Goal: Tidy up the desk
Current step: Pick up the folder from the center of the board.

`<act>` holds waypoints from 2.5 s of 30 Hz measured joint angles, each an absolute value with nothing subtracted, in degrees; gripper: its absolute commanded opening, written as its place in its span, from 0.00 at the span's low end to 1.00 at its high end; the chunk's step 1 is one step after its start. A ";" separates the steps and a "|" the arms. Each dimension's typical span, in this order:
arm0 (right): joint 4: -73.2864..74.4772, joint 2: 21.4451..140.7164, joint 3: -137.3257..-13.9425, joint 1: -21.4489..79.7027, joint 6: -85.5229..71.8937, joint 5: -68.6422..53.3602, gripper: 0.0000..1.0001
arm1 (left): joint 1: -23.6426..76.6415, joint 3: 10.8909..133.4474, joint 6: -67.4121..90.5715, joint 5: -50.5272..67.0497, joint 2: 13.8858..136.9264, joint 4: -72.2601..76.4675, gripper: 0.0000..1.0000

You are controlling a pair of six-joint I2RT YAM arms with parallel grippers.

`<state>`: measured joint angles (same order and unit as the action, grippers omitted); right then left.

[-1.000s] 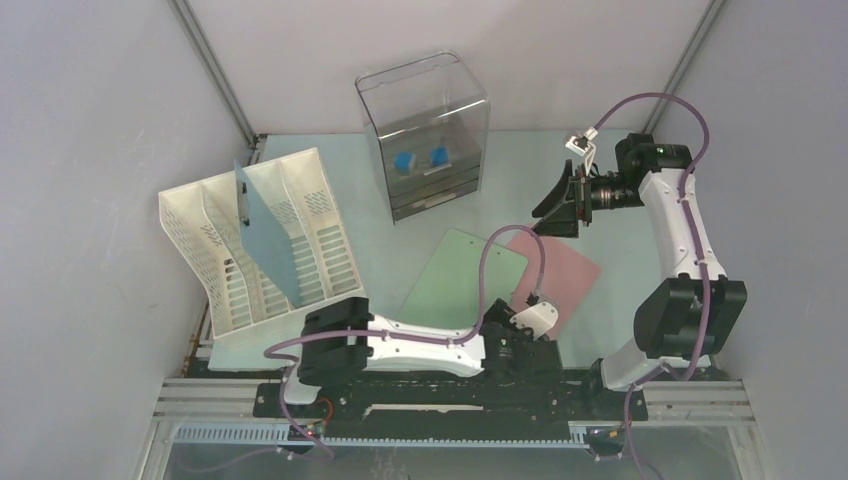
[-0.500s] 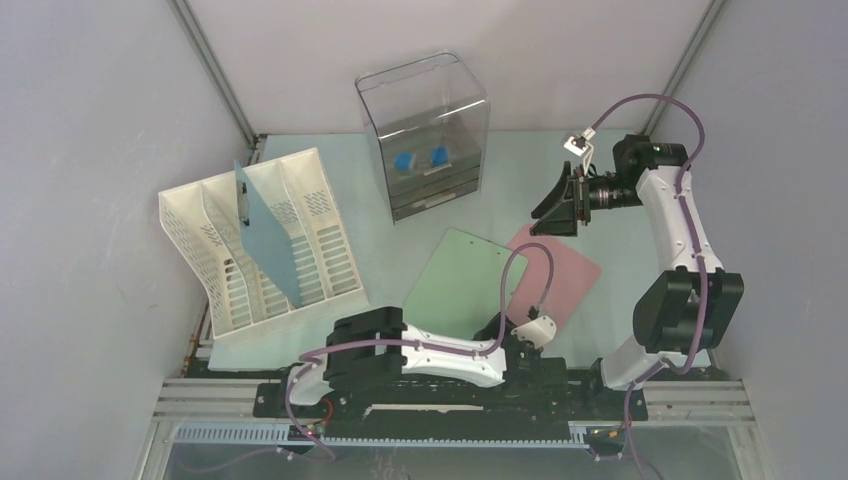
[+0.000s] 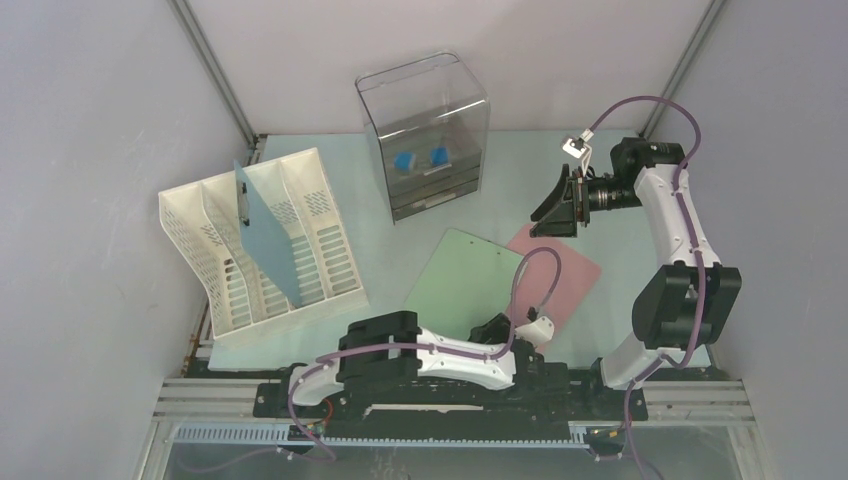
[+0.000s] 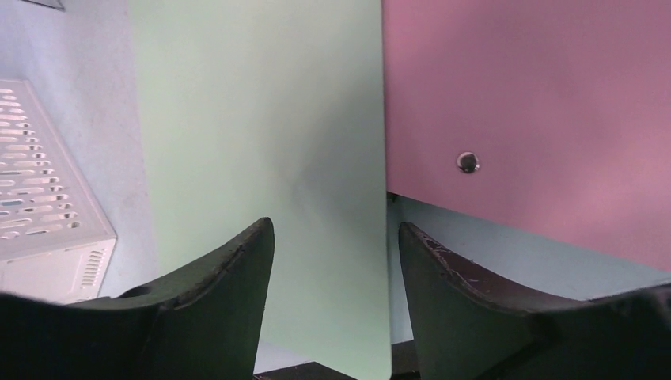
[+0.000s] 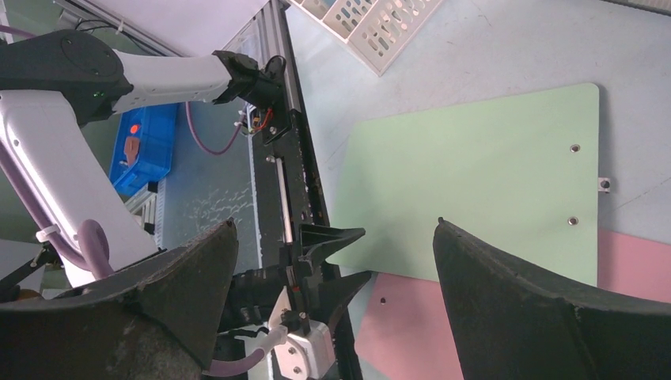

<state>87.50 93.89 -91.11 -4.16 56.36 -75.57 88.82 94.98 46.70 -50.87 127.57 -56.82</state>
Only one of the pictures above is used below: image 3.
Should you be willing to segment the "green clipboard sheet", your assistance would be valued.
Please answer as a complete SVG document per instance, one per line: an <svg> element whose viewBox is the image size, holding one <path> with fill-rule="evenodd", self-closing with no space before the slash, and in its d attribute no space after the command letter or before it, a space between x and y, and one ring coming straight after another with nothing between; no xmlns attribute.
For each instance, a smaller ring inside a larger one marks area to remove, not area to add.
<svg viewBox="0 0 848 480"><path fill-rule="evenodd" d="M466 340L474 327L503 313L522 256L451 228L438 243L403 308L434 333Z"/></svg>

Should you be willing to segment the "blue eraser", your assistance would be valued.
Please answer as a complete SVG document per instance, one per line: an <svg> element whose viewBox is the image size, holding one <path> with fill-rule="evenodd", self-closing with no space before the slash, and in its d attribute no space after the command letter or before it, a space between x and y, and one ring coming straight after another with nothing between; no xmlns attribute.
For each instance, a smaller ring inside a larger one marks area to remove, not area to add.
<svg viewBox="0 0 848 480"><path fill-rule="evenodd" d="M437 147L429 152L430 165L434 168L450 163L449 151L446 147Z"/></svg>
<svg viewBox="0 0 848 480"><path fill-rule="evenodd" d="M393 159L394 168L401 174L411 174L416 165L417 156L415 153L404 151L395 155Z"/></svg>

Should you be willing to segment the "clear plastic drawer box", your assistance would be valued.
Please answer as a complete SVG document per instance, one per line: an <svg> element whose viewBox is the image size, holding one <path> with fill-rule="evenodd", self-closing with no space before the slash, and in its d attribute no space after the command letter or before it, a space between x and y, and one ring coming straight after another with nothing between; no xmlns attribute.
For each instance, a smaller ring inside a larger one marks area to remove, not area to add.
<svg viewBox="0 0 848 480"><path fill-rule="evenodd" d="M450 50L359 76L354 82L384 200L399 222L479 190L491 106L482 84ZM434 168L429 152L446 147L450 163ZM393 166L417 156L411 174Z"/></svg>

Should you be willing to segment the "blue clipboard sheet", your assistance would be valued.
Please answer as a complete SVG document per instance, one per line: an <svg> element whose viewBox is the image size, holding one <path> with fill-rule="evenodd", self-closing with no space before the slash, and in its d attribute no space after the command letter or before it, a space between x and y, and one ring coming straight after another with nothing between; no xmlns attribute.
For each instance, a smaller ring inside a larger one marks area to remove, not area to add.
<svg viewBox="0 0 848 480"><path fill-rule="evenodd" d="M277 221L247 171L233 163L235 182L242 180L248 188L250 225L240 223L241 245L257 267L281 291L293 309L303 306L293 243L283 225Z"/></svg>

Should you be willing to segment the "metal clipboard clip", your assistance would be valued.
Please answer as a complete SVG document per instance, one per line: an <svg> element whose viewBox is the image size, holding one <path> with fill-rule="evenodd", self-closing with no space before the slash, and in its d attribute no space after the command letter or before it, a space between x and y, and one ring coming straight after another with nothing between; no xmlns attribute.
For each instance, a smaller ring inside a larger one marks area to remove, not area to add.
<svg viewBox="0 0 848 480"><path fill-rule="evenodd" d="M238 218L242 225L249 226L250 225L250 217L249 217L249 201L248 201L248 188L244 181L237 180L237 209L238 209Z"/></svg>

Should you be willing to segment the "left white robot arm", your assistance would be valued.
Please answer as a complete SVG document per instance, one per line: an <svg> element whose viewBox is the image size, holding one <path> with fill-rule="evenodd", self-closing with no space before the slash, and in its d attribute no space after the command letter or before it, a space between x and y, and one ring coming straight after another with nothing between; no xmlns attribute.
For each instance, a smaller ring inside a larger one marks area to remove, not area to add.
<svg viewBox="0 0 848 480"><path fill-rule="evenodd" d="M519 374L535 348L555 333L552 320L540 316L516 327L506 323L502 343L456 340L418 325L417 314L397 311L349 325L336 352L295 367L278 391L277 402L292 416L304 416L325 398L362 385L389 385L420 377L464 381L491 391L519 383Z"/></svg>

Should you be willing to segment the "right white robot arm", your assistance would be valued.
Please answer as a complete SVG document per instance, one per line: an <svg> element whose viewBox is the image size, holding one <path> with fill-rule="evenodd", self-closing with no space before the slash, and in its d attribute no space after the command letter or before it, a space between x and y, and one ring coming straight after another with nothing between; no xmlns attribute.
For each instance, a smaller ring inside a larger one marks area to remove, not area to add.
<svg viewBox="0 0 848 480"><path fill-rule="evenodd" d="M591 214L642 208L658 269L636 297L632 333L597 365L600 378L581 392L585 411L606 418L663 365L682 368L694 351L720 337L741 290L740 271L723 265L700 225L689 192L681 145L626 137L610 152L611 172L590 165L590 134L568 137L562 149L579 160L564 167L552 192L532 213L533 237L574 237Z"/></svg>

